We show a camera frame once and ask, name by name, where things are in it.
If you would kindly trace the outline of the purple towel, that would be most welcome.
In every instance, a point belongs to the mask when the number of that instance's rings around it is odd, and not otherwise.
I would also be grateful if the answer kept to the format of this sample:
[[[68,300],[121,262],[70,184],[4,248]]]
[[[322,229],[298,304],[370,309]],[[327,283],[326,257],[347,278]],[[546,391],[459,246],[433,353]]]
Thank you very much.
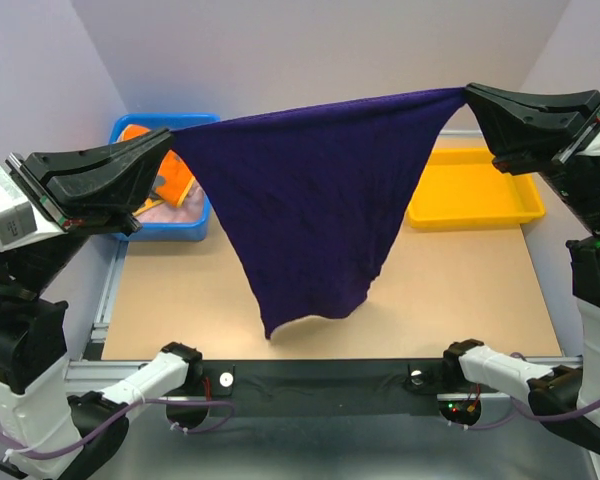
[[[266,336],[342,319],[367,299],[460,87],[349,100],[177,130]]]

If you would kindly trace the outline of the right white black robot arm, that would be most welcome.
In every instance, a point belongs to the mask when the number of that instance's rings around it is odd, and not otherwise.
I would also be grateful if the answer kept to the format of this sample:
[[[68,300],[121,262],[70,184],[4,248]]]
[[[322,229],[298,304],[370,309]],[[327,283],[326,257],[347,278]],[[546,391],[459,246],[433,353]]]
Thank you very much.
[[[600,91],[529,94],[471,83],[466,101],[494,167],[535,174],[580,224],[556,286],[542,284],[560,346],[575,366],[543,366],[477,340],[453,343],[440,378],[509,396],[528,419],[600,455]]]

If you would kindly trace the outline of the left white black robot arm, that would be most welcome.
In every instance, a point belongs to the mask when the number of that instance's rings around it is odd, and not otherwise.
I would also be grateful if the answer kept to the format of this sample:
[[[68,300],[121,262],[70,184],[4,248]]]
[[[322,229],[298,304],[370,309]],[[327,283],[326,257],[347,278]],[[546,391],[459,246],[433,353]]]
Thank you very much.
[[[161,128],[131,140],[0,163],[0,469],[17,479],[86,479],[154,400],[202,384],[201,354],[179,343],[126,379],[71,396],[68,305],[43,293],[90,237],[131,235],[173,143]]]

